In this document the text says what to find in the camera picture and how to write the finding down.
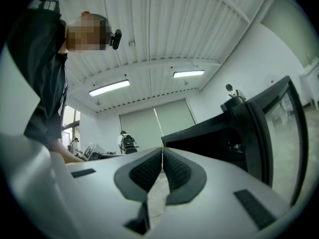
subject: person with backpack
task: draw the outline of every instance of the person with backpack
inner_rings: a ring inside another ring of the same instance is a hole
[[[128,135],[125,131],[121,131],[121,134],[118,137],[118,146],[121,150],[121,154],[130,154],[137,152],[136,142],[133,137]]]
[[[246,96],[241,90],[233,90],[233,86],[231,86],[230,84],[226,85],[226,89],[229,92],[229,94],[227,95],[227,100],[230,100],[234,97],[239,97],[241,102],[246,101]]]

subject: person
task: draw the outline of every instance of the person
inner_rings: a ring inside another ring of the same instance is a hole
[[[123,154],[123,152],[124,154],[137,152],[135,140],[125,131],[121,131],[118,136],[118,147],[120,148],[121,154]]]
[[[67,93],[64,64],[68,52],[104,50],[114,36],[101,15],[86,11],[69,25],[60,18],[59,0],[33,0],[15,22],[6,44],[40,97],[24,134],[60,153],[65,163],[83,162],[60,141]]]
[[[74,138],[71,141],[71,143],[70,143],[70,145],[71,145],[71,153],[76,154],[76,151],[79,151],[78,142],[79,142],[78,138]]]
[[[233,86],[231,86],[230,84],[226,85],[226,90],[229,92],[229,94],[227,95],[227,100],[230,100],[234,97],[239,97],[241,102],[246,101],[246,96],[241,90],[233,90]]]

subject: fluorescent light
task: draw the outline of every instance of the fluorescent light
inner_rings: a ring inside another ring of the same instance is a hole
[[[95,89],[95,90],[91,90],[89,92],[89,95],[92,96],[92,97],[95,97],[95,96],[100,95],[102,93],[105,93],[105,92],[108,92],[108,91],[111,91],[111,90],[116,90],[116,89],[119,89],[119,88],[123,88],[123,87],[129,86],[129,85],[130,85],[129,80],[124,80],[124,81],[121,81],[121,82],[116,82],[116,83],[112,83],[110,85],[106,85],[106,86],[100,87],[100,88]]]
[[[185,77],[185,76],[195,76],[195,75],[202,75],[205,71],[204,70],[197,70],[197,71],[187,71],[187,72],[175,72],[173,77]]]

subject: black rubber strip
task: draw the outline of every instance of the black rubber strip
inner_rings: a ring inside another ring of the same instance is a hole
[[[90,169],[72,172],[71,175],[73,176],[73,178],[78,178],[78,177],[85,176],[85,175],[95,173],[95,172],[96,171],[94,169],[90,168]]]
[[[276,221],[276,218],[248,190],[234,192],[234,195],[259,230],[264,229]]]
[[[206,172],[199,164],[168,148],[163,149],[163,169],[170,191],[166,205],[189,203],[200,193],[207,181]]]
[[[147,193],[161,171],[161,148],[120,167],[114,182],[126,199],[147,201]]]

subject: white ceiling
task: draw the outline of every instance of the white ceiling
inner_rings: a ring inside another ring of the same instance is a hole
[[[113,32],[122,31],[117,51],[68,54],[68,104],[100,115],[158,97],[198,91],[242,38],[263,1],[61,0],[62,19],[67,23],[88,10],[107,17]],[[172,77],[185,70],[205,73]],[[88,95],[92,89],[126,77],[129,87],[97,97]]]

